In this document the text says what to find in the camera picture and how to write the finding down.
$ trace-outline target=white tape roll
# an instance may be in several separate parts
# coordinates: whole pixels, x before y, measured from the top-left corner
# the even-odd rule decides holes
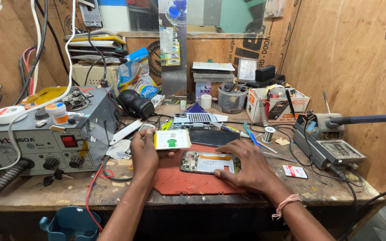
[[[211,109],[211,102],[212,102],[212,97],[210,95],[202,95],[200,97],[200,106],[204,109],[204,110],[208,110],[208,109]]]

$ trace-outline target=hand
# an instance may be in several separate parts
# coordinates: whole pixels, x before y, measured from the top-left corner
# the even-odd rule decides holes
[[[135,133],[130,143],[133,163],[132,181],[145,181],[151,187],[154,185],[154,176],[159,167],[159,159],[175,155],[172,150],[156,151],[153,140],[154,130],[145,129]]]
[[[217,169],[214,171],[215,176],[249,192],[262,193],[276,206],[293,194],[273,172],[260,148],[251,145],[249,141],[234,140],[215,151],[234,154],[241,160],[239,174]]]

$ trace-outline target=phone battery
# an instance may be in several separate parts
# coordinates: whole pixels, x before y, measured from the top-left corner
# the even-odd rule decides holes
[[[308,178],[302,167],[282,165],[287,177]]]

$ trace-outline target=solder wire spool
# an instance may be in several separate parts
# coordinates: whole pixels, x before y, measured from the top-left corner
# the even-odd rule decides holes
[[[275,128],[273,127],[265,127],[265,135],[263,136],[263,139],[262,141],[264,143],[267,143],[267,144],[270,144],[272,143],[272,136],[273,136],[273,133],[275,132]]]

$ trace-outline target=blue toothbrush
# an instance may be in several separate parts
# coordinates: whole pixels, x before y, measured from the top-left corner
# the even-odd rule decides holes
[[[252,134],[249,130],[248,130],[248,124],[246,121],[244,121],[244,129],[247,131],[248,135],[250,136],[250,138],[253,140],[254,144],[256,146],[258,146],[260,148],[260,151],[262,151],[262,153],[264,154],[263,150],[262,150],[262,147],[259,145],[259,143],[257,142],[254,134]]]

